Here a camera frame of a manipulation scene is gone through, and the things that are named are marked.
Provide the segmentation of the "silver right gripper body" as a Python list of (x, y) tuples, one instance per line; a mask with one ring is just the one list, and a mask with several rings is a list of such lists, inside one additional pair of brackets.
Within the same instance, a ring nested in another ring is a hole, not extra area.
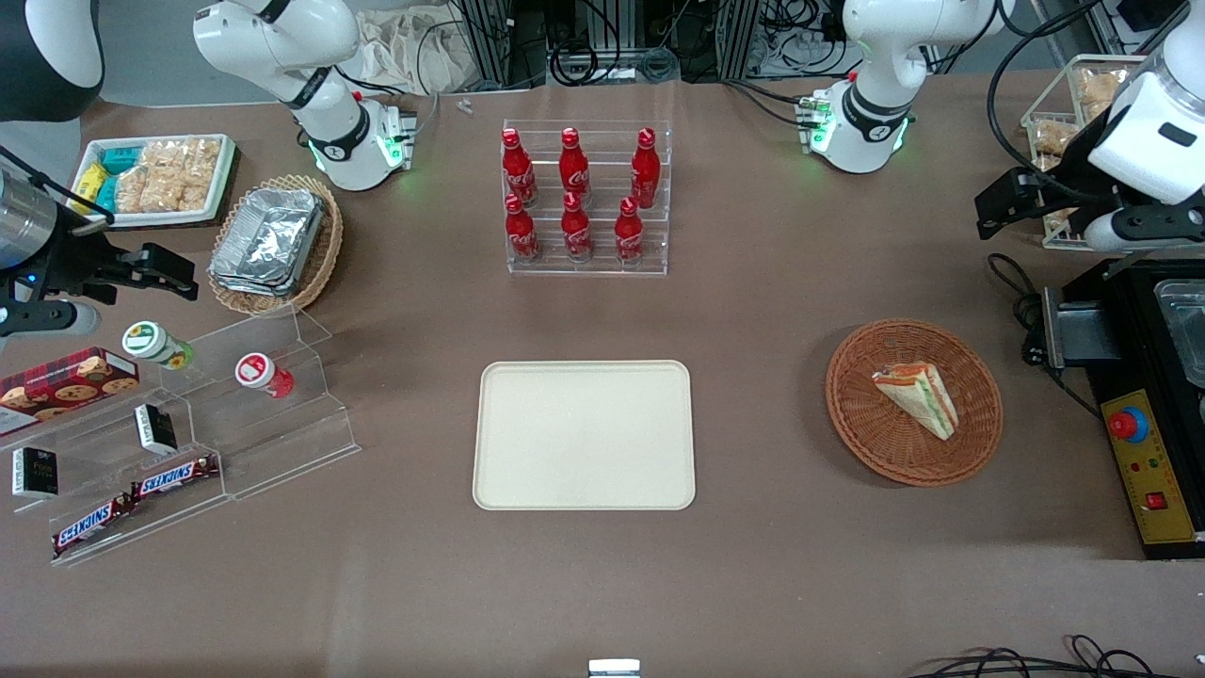
[(27, 179), (1, 175), (1, 270), (24, 265), (55, 232), (57, 202)]

